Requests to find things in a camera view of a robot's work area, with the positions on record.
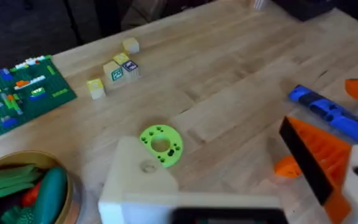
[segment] blue plastic toy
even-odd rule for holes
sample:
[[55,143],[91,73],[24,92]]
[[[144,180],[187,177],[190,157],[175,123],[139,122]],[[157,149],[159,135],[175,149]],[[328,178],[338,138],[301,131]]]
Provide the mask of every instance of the blue plastic toy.
[[295,87],[289,97],[291,100],[308,107],[309,110],[323,118],[331,126],[358,141],[358,117],[342,106],[302,85]]
[[13,79],[11,72],[7,68],[0,69],[0,74],[2,76],[2,79],[5,81],[9,81]]

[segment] green stacking ring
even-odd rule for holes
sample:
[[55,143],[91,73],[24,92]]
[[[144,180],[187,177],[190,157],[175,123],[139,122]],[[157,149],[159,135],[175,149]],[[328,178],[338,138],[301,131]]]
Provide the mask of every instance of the green stacking ring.
[[[153,125],[140,135],[140,140],[164,167],[170,167],[178,162],[183,151],[183,141],[177,131],[167,125]],[[154,141],[168,141],[169,146],[163,152],[157,152],[152,147]]]

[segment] toy carrot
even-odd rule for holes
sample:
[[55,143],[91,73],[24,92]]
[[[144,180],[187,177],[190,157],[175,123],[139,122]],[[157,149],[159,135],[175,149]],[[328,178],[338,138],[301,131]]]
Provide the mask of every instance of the toy carrot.
[[33,189],[30,189],[28,192],[26,192],[23,195],[23,198],[22,198],[22,206],[23,207],[29,207],[29,206],[33,206],[35,204],[40,187],[41,187],[41,182],[39,182]]

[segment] black plastic part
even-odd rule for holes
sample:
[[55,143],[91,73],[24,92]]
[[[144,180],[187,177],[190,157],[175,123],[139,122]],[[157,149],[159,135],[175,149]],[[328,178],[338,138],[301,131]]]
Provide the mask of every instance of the black plastic part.
[[319,0],[273,0],[279,6],[284,8],[291,16],[300,21],[307,21],[321,14],[334,9],[335,1]]
[[334,188],[287,117],[281,125],[280,135],[305,175],[318,202],[324,205]]
[[257,221],[265,224],[288,224],[284,211],[278,208],[177,208],[171,224],[194,224],[201,220]]

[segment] lego baseplate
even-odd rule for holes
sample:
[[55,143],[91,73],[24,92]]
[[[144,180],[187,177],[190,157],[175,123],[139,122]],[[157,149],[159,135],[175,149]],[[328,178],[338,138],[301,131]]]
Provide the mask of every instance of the lego baseplate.
[[76,98],[49,57],[1,71],[0,135]]

